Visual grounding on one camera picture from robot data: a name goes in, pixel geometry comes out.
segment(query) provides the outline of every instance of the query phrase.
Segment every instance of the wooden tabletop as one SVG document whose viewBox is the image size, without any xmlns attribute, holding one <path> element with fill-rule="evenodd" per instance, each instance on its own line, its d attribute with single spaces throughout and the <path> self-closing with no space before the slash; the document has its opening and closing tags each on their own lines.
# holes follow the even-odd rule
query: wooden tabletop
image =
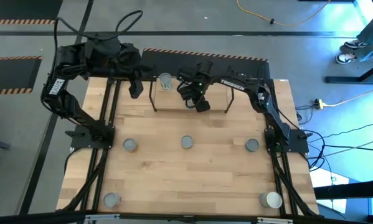
<svg viewBox="0 0 373 224">
<path fill-rule="evenodd" d="M 292 122 L 298 123 L 288 81 L 274 80 L 274 83 L 279 108 Z M 163 97 L 167 93 L 162 93 L 157 85 L 155 102 L 163 109 L 154 112 L 148 98 L 149 83 L 143 83 L 144 92 L 136 100 L 130 98 L 129 85 L 121 83 L 114 122 L 115 142 L 108 155 L 99 212 L 279 215 L 278 209 L 263 208 L 258 202 L 262 192 L 276 188 L 263 135 L 265 118 L 252 109 L 246 94 L 235 91 L 235 101 L 225 114 L 222 107 L 226 105 L 221 102 L 229 96 L 229 90 L 214 84 L 209 88 L 212 99 L 208 100 L 217 110 L 197 113 L 186 109 L 180 96 Z M 105 86 L 104 78 L 90 79 L 83 108 L 95 119 L 100 114 Z M 184 135 L 193 137 L 192 148 L 181 147 Z M 124 150 L 122 145 L 127 138 L 138 143 L 136 152 Z M 255 152 L 245 149 L 250 138 L 260 144 Z M 90 156 L 91 150 L 84 149 L 70 158 L 57 208 L 66 206 L 83 185 Z M 306 161 L 293 153 L 288 154 L 288 159 L 295 189 L 318 212 Z M 114 208 L 103 204 L 103 197 L 109 192 L 121 197 L 120 204 Z M 284 186 L 283 192 L 286 211 L 290 213 Z"/>
</svg>

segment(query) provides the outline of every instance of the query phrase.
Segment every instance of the gray floor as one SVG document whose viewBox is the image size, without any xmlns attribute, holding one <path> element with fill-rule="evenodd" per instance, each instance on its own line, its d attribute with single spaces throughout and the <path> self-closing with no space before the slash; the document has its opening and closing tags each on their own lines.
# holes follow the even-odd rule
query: gray floor
<svg viewBox="0 0 373 224">
<path fill-rule="evenodd" d="M 248 1 L 243 7 L 268 17 L 276 15 L 280 22 L 296 22 L 317 10 L 323 2 Z M 87 5 L 86 0 L 65 1 L 60 15 L 78 27 Z M 364 27 L 351 3 L 331 3 L 309 22 L 298 27 L 270 26 L 259 18 L 242 13 L 236 1 L 145 1 L 96 0 L 87 30 L 112 31 L 117 20 L 134 10 L 144 10 L 144 16 L 132 30 L 179 31 L 359 31 Z M 0 26 L 0 30 L 51 30 L 52 26 Z M 60 37 L 59 44 L 73 44 L 75 37 Z M 229 36 L 126 36 L 139 49 L 191 50 L 217 54 L 245 55 L 269 59 L 272 78 L 289 79 L 296 106 L 310 104 L 315 98 L 327 104 L 337 103 L 373 89 L 373 85 L 325 84 L 326 75 L 359 76 L 373 67 L 373 58 L 348 65 L 334 63 L 339 47 L 348 39 L 319 37 L 229 37 Z M 35 163 L 40 141 L 50 114 L 40 105 L 39 93 L 45 82 L 53 57 L 51 37 L 0 37 L 0 57 L 42 55 L 34 91 L 30 95 L 0 96 L 0 140 L 12 144 L 10 151 L 0 150 L 0 215 L 17 213 L 31 167 Z M 68 90 L 80 103 L 87 87 L 81 79 L 70 82 Z M 322 135 L 338 133 L 373 123 L 373 94 L 335 108 L 315 111 L 311 122 L 304 125 Z M 65 130 L 73 129 L 66 120 L 59 120 L 41 178 L 31 206 L 32 213 L 55 209 L 63 178 L 63 165 L 70 138 Z M 373 127 L 364 131 L 328 138 L 326 144 L 356 146 L 373 140 Z M 326 148 L 325 154 L 338 151 Z M 317 155 L 315 149 L 310 154 Z M 358 181 L 373 180 L 373 152 L 352 150 L 328 157 L 333 172 Z"/>
</svg>

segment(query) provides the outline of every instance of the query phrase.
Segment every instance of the sneaker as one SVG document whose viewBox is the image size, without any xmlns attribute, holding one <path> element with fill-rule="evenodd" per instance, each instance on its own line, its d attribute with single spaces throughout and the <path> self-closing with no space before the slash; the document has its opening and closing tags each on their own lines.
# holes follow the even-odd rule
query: sneaker
<svg viewBox="0 0 373 224">
<path fill-rule="evenodd" d="M 336 62 L 339 64 L 346 64 L 355 61 L 357 58 L 354 53 L 341 54 L 336 56 Z"/>
<path fill-rule="evenodd" d="M 350 49 L 358 49 L 366 47 L 368 44 L 361 42 L 360 40 L 352 40 L 344 43 L 344 46 L 349 47 Z"/>
</svg>

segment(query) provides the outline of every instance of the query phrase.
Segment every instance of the logo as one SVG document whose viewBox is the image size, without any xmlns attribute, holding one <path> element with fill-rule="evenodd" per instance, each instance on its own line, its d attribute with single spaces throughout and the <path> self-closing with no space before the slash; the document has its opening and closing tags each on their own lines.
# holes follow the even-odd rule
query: logo
<svg viewBox="0 0 373 224">
<path fill-rule="evenodd" d="M 64 84 L 64 80 L 61 78 L 57 78 L 52 89 L 50 89 L 49 94 L 57 95 L 57 93 L 60 91 L 63 84 Z"/>
<path fill-rule="evenodd" d="M 225 84 L 227 86 L 230 86 L 230 87 L 233 87 L 235 89 L 238 89 L 238 90 L 244 90 L 244 87 L 240 86 L 240 85 L 236 85 L 234 83 L 231 83 L 231 82 L 228 82 L 228 81 L 225 81 L 225 80 L 221 80 L 221 83 L 222 84 Z"/>
</svg>

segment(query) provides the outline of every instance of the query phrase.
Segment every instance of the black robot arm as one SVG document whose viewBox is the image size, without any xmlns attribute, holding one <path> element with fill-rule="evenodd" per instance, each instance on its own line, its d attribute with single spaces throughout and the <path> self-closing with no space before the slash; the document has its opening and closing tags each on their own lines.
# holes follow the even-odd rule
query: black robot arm
<svg viewBox="0 0 373 224">
<path fill-rule="evenodd" d="M 245 92 L 250 98 L 253 109 L 264 114 L 270 126 L 273 127 L 275 138 L 279 143 L 289 145 L 290 127 L 283 123 L 273 105 L 273 99 L 269 89 L 258 79 L 248 78 L 242 73 L 237 73 L 228 68 L 223 73 L 210 73 L 213 63 L 206 60 L 197 64 L 196 68 L 182 68 L 177 74 L 181 81 L 177 90 L 183 100 L 192 100 L 198 112 L 210 109 L 204 94 L 208 87 L 214 83 L 220 83 L 233 89 Z"/>
<path fill-rule="evenodd" d="M 42 90 L 41 100 L 48 110 L 73 121 L 85 130 L 84 133 L 67 132 L 71 137 L 89 138 L 91 142 L 105 142 L 110 145 L 113 140 L 113 127 L 105 126 L 104 122 L 89 116 L 81 109 L 77 99 L 65 90 L 65 86 L 69 80 L 78 76 L 84 80 L 89 77 L 129 80 L 130 95 L 135 99 L 143 91 L 143 67 L 139 64 L 140 60 L 137 48 L 132 44 L 121 44 L 118 39 L 88 39 L 81 44 L 59 47 L 53 72 L 49 74 Z"/>
</svg>

